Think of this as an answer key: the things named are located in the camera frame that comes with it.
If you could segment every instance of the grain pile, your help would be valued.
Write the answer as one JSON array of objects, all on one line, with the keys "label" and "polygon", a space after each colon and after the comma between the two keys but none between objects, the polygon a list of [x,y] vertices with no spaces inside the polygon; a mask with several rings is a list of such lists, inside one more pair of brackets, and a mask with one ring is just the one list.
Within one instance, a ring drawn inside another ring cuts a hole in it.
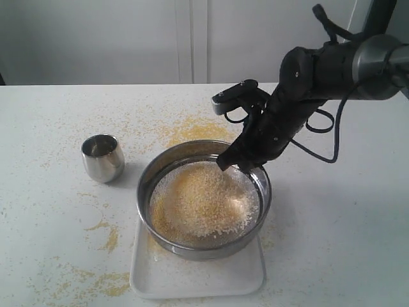
[{"label": "grain pile", "polygon": [[152,224],[167,239],[190,244],[241,232],[254,204],[243,187],[211,162],[189,164],[152,206]]}]

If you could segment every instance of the stainless steel cup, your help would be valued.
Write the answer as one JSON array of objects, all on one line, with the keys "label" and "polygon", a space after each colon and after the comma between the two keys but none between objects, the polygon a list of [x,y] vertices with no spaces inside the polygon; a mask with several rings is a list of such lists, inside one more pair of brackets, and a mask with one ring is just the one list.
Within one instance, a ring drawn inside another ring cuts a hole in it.
[{"label": "stainless steel cup", "polygon": [[113,136],[91,136],[83,142],[81,150],[85,170],[97,182],[110,182],[118,178],[125,168],[122,149]]}]

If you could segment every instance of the metal sieve rim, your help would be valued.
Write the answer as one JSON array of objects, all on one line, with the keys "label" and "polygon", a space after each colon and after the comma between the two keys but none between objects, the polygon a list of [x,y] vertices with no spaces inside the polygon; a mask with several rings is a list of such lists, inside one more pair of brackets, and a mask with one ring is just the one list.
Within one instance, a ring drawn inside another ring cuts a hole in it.
[{"label": "metal sieve rim", "polygon": [[[168,173],[169,171],[171,171],[172,165],[177,165],[180,161],[191,161],[191,160],[196,160],[198,157],[214,157],[216,158],[218,156],[217,153],[212,153],[212,154],[208,154],[208,155],[192,155],[190,157],[184,157],[184,158],[180,158],[180,159],[175,159],[172,162],[170,162],[169,164],[163,166],[162,168],[160,168],[155,175],[153,176],[153,178],[148,181],[147,184],[144,183],[144,179],[147,175],[147,173],[149,173],[151,171],[151,168],[156,165],[156,163],[158,163],[159,160],[161,160],[164,156],[166,156],[167,154],[169,154],[169,152],[175,151],[179,148],[183,148],[185,146],[188,145],[194,145],[194,144],[218,144],[218,145],[225,145],[226,148],[229,146],[229,143],[227,142],[223,142],[223,141],[216,141],[216,140],[195,140],[195,141],[189,141],[189,142],[184,142],[181,144],[178,144],[176,146],[173,146],[171,148],[168,148],[167,150],[163,151],[162,153],[160,153],[158,156],[156,156],[156,158],[154,158],[149,165],[147,165],[147,167],[145,168],[145,170],[143,171],[140,179],[139,179],[139,183],[137,186],[137,210],[138,210],[138,214],[139,217],[141,218],[142,222],[144,223],[144,225],[147,227],[147,229],[149,230],[149,232],[153,233],[157,238],[159,238],[160,240],[166,242],[167,244],[174,246],[176,248],[180,248],[186,251],[216,251],[216,250],[220,250],[220,249],[224,249],[228,246],[232,246],[237,244],[238,242],[244,240],[247,237],[250,236],[254,236],[254,232],[258,230],[259,226],[261,224],[264,223],[264,220],[266,219],[266,216],[268,214],[268,211],[270,209],[271,206],[271,201],[272,201],[272,185],[271,185],[271,181],[270,178],[268,177],[267,172],[265,171],[264,167],[260,166],[258,169],[260,170],[265,178],[266,178],[266,182],[267,182],[267,189],[268,189],[268,199],[266,202],[263,202],[260,200],[260,205],[263,206],[263,211],[260,212],[261,217],[257,220],[256,224],[253,226],[253,228],[251,228],[246,234],[236,238],[235,240],[229,241],[227,243],[221,244],[220,246],[214,247],[214,248],[194,248],[191,246],[185,246],[183,244],[179,244],[177,242],[173,242],[169,239],[167,239],[166,237],[164,237],[163,235],[159,234],[155,228],[153,227],[153,225],[150,223],[150,221],[146,218],[146,203],[150,201],[151,195],[156,187],[156,185],[160,182],[160,180],[166,175],[166,173]],[[248,176],[253,183],[257,182],[257,180],[255,179],[255,177],[257,178],[257,176],[254,174],[253,169],[250,170],[250,173],[244,173],[246,176]],[[260,186],[258,184],[254,184],[254,187],[257,189],[257,192],[260,193]]]}]

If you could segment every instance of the table surface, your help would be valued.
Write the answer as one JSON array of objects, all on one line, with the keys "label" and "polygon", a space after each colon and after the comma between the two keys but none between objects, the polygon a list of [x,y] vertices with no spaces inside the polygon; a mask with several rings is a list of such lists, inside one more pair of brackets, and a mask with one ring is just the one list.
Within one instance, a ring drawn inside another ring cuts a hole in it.
[{"label": "table surface", "polygon": [[[141,171],[171,145],[233,140],[240,125],[215,116],[210,104],[228,86],[0,87],[1,305],[409,306],[409,102],[402,94],[347,103],[337,163],[290,145],[266,165],[274,200],[260,235],[266,283],[259,291],[166,301],[131,291]],[[316,115],[311,124],[327,122]],[[81,143],[99,133],[119,139],[127,162],[110,185],[92,181],[81,161]],[[332,138],[306,129],[296,137],[327,156]]]}]

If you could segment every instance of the robotic hand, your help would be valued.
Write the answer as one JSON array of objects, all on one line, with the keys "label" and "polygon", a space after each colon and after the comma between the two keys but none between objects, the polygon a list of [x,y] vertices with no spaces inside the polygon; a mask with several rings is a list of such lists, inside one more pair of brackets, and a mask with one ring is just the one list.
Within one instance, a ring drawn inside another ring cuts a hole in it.
[{"label": "robotic hand", "polygon": [[[390,35],[370,38],[364,33],[351,34],[330,21],[321,5],[313,8],[330,41],[320,49],[296,47],[285,55],[279,83],[270,95],[258,88],[255,80],[222,91],[212,98],[216,114],[229,122],[243,122],[243,131],[230,147],[219,155],[221,170],[238,165],[242,170],[274,160],[291,142],[314,157],[334,163],[339,151],[341,114],[349,98],[385,100],[401,88],[409,87],[409,46]],[[337,35],[349,42],[338,43]],[[341,99],[336,118],[319,109],[327,100]],[[242,107],[247,116],[230,120],[228,112]],[[308,118],[317,112],[328,117],[332,125],[315,129]],[[335,127],[334,157],[322,157],[293,136],[303,125],[316,133],[326,133]]]}]

